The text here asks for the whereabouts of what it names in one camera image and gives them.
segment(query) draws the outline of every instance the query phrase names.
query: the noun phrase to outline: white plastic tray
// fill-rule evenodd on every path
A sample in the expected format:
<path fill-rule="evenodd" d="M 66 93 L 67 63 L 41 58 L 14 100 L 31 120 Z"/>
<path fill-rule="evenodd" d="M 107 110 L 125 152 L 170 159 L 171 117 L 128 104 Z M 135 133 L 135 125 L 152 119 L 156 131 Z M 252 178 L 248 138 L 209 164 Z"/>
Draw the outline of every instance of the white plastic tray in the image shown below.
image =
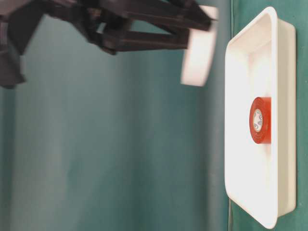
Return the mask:
<path fill-rule="evenodd" d="M 271 229 L 296 204 L 295 28 L 267 7 L 228 43 L 225 65 L 227 194 Z M 271 144 L 250 135 L 256 97 L 271 97 Z"/>

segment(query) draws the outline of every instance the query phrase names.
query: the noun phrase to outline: roll of tape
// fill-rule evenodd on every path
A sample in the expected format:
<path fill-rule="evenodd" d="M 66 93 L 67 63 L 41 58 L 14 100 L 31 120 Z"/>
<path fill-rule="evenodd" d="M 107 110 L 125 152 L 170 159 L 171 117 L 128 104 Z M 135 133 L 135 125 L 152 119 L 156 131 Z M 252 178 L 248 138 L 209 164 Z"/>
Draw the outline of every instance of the roll of tape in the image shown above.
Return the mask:
<path fill-rule="evenodd" d="M 271 142 L 271 100 L 270 97 L 257 97 L 250 108 L 249 128 L 255 143 Z"/>

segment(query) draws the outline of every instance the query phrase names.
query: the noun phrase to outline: red object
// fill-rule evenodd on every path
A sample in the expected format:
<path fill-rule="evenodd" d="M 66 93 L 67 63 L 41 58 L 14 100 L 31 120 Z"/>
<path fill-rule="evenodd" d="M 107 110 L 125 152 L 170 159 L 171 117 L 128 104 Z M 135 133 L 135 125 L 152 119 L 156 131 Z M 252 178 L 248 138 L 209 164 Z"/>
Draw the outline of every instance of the red object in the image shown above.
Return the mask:
<path fill-rule="evenodd" d="M 258 109 L 262 115 L 255 114 Z M 261 124 L 261 129 L 256 124 L 256 120 L 259 120 L 258 124 Z M 271 142 L 271 98 L 270 97 L 257 97 L 253 101 L 250 108 L 249 115 L 249 128 L 252 139 L 255 143 L 270 143 Z"/>

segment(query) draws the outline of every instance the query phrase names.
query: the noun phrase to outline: teal fabric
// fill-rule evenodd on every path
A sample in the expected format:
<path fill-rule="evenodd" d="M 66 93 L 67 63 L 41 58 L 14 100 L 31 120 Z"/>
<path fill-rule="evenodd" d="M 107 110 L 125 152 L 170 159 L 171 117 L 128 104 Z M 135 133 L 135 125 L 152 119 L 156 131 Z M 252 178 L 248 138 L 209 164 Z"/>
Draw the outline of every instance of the teal fabric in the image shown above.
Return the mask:
<path fill-rule="evenodd" d="M 208 4 L 220 27 L 204 88 L 180 84 L 182 51 L 110 56 L 43 19 L 24 57 L 27 83 L 0 91 L 1 230 L 227 229 L 230 5 Z"/>
<path fill-rule="evenodd" d="M 257 16 L 265 7 L 273 6 L 278 17 L 293 24 L 296 28 L 297 42 L 297 207 L 294 212 L 278 219 L 273 230 L 276 231 L 304 231 L 308 229 L 308 181 L 307 181 L 307 149 L 306 133 L 308 129 L 308 84 L 306 65 L 307 55 L 307 7 L 306 0 L 233 0 L 233 34 L 236 35 L 246 24 Z M 232 203 L 232 230 L 234 231 L 259 231 L 266 230 L 236 204 Z"/>

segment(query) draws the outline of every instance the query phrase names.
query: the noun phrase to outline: green curtain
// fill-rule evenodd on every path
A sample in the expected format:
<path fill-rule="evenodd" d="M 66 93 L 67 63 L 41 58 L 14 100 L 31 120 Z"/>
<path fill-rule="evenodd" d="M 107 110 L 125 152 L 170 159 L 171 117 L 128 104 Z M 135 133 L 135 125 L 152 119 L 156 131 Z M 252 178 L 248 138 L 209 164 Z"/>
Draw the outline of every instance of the green curtain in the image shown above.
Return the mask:
<path fill-rule="evenodd" d="M 306 65 L 306 51 L 308 51 L 307 34 L 307 7 L 306 0 L 232 0 L 232 34 L 236 35 L 245 25 L 256 17 L 267 6 L 273 6 L 278 17 L 293 24 L 296 28 L 297 43 L 297 208 L 278 219 L 278 223 L 273 230 L 276 231 L 303 231 L 308 229 L 308 181 L 307 181 L 307 149 L 306 131 L 308 129 L 308 109 L 306 107 L 308 99 Z M 233 231 L 259 231 L 266 230 L 251 216 L 232 203 L 232 229 Z"/>
<path fill-rule="evenodd" d="M 230 4 L 200 3 L 220 10 L 204 88 L 180 84 L 182 51 L 111 56 L 44 17 L 24 56 L 27 82 L 0 90 L 1 230 L 227 229 Z"/>

